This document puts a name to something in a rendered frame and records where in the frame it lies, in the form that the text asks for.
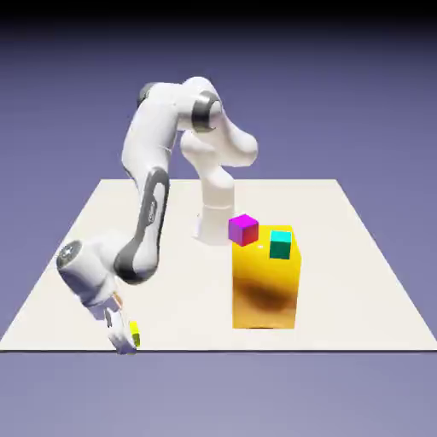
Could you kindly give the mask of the small magenta cube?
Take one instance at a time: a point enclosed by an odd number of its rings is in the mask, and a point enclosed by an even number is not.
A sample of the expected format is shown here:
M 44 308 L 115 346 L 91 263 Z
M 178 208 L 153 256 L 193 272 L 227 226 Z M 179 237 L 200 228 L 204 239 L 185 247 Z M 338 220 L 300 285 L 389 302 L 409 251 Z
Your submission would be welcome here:
M 228 238 L 241 247 L 256 242 L 259 239 L 259 222 L 247 214 L 231 218 L 228 223 Z

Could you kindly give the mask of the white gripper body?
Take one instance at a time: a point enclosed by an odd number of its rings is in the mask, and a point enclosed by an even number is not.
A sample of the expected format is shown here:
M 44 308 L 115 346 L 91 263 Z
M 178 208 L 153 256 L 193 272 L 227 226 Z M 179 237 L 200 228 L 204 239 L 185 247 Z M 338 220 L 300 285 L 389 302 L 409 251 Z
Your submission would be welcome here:
M 108 339 L 113 344 L 116 352 L 118 354 L 134 354 L 137 347 L 134 345 L 125 314 L 121 310 L 114 312 L 108 307 L 105 309 L 104 314 L 108 326 Z

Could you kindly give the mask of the small teal cube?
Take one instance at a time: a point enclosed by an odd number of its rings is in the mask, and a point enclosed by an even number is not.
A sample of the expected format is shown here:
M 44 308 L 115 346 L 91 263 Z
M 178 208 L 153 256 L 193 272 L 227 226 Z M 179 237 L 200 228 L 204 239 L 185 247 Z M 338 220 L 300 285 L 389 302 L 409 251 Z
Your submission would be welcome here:
M 270 233 L 269 257 L 271 259 L 290 259 L 292 232 L 272 230 Z

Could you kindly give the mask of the large yellow box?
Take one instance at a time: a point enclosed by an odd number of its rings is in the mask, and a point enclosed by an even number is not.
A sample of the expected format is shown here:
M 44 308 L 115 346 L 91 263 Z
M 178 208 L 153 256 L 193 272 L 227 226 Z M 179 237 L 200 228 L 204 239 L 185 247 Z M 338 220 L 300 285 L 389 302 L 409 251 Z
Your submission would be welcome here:
M 269 257 L 272 230 L 292 232 L 290 259 Z M 232 327 L 293 329 L 300 286 L 301 254 L 290 225 L 261 225 L 259 239 L 232 244 Z

